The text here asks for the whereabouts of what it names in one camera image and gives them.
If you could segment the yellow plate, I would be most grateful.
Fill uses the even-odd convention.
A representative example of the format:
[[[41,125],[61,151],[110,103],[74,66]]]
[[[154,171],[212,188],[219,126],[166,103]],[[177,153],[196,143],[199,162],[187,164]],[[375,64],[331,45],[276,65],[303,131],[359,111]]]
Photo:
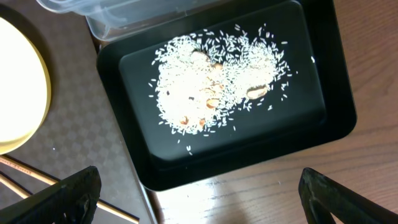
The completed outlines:
[[[1,154],[25,144],[40,128],[51,102],[47,65],[37,47],[1,18]]]

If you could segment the clear plastic bin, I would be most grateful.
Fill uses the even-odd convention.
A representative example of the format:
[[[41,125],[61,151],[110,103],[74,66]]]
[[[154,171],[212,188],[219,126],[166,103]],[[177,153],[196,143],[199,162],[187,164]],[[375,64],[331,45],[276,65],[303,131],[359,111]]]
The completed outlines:
[[[84,16],[102,41],[121,37],[221,4],[218,0],[37,0],[46,10]]]

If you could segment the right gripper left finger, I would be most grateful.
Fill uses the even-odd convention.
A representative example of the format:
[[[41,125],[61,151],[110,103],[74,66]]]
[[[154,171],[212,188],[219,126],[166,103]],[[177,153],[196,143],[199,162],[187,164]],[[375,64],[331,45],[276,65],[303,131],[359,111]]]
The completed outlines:
[[[89,166],[1,210],[1,224],[90,224],[101,192],[101,178]]]

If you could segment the wooden chopstick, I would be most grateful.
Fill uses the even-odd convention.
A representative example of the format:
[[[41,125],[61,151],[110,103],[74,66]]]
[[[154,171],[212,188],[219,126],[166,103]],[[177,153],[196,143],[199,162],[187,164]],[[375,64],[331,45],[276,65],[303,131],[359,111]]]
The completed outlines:
[[[1,156],[1,163],[16,169],[20,172],[23,172],[37,180],[40,180],[46,184],[53,185],[56,184],[58,181],[40,173],[39,171],[34,170],[33,168],[30,168],[28,166],[25,166],[24,164],[17,162],[10,157],[7,156]],[[133,215],[128,214],[127,212],[122,211],[121,209],[118,209],[108,203],[105,203],[102,200],[98,200],[97,207],[111,213],[113,215],[116,215],[117,217],[123,218],[131,223],[139,224],[139,218],[134,217]]]
[[[1,174],[0,179],[3,185],[5,185],[8,189],[16,193],[21,198],[25,199],[31,196],[31,193],[24,190],[22,187],[18,186],[16,183],[14,183],[10,178],[6,177],[5,175]]]

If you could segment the right wooden chopstick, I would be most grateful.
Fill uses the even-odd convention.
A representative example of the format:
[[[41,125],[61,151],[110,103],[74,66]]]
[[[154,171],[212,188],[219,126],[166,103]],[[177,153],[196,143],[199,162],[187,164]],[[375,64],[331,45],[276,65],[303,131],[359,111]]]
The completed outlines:
[[[16,169],[20,172],[23,172],[37,180],[40,180],[46,184],[53,185],[56,184],[58,181],[40,173],[39,171],[34,170],[33,168],[30,168],[28,166],[25,166],[24,164],[17,162],[10,157],[7,156],[1,156],[1,163]],[[105,203],[102,200],[98,200],[97,207],[111,213],[113,215],[116,215],[117,217],[123,218],[131,223],[139,224],[139,218],[134,217],[133,215],[128,214],[127,212],[122,211],[121,209],[118,209],[108,203]]]

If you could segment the left wooden chopstick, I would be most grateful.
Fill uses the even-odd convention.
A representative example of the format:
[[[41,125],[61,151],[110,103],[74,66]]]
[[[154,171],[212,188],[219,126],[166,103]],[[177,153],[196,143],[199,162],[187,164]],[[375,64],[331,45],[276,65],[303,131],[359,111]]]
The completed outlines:
[[[0,179],[3,185],[5,185],[8,189],[16,193],[21,198],[25,199],[31,196],[31,193],[24,190],[22,187],[18,186],[16,183],[14,183],[10,178],[6,177],[5,175],[1,174]]]

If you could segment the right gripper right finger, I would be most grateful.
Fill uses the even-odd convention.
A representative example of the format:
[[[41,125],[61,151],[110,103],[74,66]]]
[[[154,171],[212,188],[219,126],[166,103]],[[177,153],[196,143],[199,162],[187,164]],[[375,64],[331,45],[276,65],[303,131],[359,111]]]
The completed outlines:
[[[306,167],[298,185],[307,223],[397,223],[397,214]]]

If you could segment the rice leftovers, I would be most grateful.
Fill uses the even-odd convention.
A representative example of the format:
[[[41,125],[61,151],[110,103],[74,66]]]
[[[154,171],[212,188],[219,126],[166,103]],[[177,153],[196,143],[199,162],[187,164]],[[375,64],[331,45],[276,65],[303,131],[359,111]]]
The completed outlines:
[[[160,125],[172,134],[202,134],[227,126],[235,111],[262,106],[266,95],[284,90],[294,72],[285,52],[263,24],[253,39],[238,24],[232,34],[203,29],[176,36],[154,52],[159,72],[148,85]]]

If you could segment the brown serving tray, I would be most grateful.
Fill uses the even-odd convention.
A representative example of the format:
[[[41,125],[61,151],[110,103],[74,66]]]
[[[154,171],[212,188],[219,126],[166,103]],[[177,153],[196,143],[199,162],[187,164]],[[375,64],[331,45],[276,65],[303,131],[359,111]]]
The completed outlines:
[[[101,177],[101,199],[141,223],[154,221],[96,69],[84,17],[55,14],[35,1],[6,1],[28,21],[51,63],[52,100],[38,131],[8,157],[55,179],[88,166]]]

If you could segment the black waste tray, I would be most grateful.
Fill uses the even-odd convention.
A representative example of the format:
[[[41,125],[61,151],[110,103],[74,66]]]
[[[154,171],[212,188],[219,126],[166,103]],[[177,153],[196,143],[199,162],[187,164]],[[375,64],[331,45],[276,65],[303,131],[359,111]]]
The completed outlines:
[[[172,131],[153,96],[155,51],[194,32],[266,32],[286,71],[249,108],[198,134]],[[357,115],[332,1],[231,1],[104,47],[97,69],[141,183],[168,190],[341,139]]]

